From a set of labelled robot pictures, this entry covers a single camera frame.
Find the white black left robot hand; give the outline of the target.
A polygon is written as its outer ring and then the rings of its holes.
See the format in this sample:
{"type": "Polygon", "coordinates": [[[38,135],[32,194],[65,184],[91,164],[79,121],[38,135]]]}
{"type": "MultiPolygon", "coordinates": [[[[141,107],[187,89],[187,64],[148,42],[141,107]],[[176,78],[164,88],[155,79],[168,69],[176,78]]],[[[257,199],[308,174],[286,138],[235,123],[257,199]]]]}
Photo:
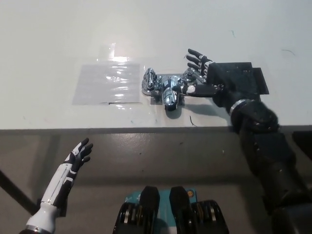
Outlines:
{"type": "Polygon", "coordinates": [[[79,169],[91,158],[93,144],[86,138],[81,141],[59,165],[41,199],[41,203],[47,203],[58,209],[66,202],[79,169]]]}

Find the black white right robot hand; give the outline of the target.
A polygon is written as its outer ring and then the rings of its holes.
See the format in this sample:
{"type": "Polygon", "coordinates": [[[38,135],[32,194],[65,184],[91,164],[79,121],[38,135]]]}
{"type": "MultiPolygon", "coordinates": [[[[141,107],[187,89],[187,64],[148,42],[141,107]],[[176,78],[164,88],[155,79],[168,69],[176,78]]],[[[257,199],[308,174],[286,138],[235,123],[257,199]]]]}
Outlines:
{"type": "Polygon", "coordinates": [[[186,59],[189,61],[188,67],[202,76],[205,83],[201,85],[181,84],[176,88],[179,93],[196,98],[212,98],[216,106],[225,108],[228,113],[232,107],[238,105],[238,102],[257,99],[255,94],[239,90],[234,78],[235,73],[227,72],[206,55],[188,49],[186,59]]]}

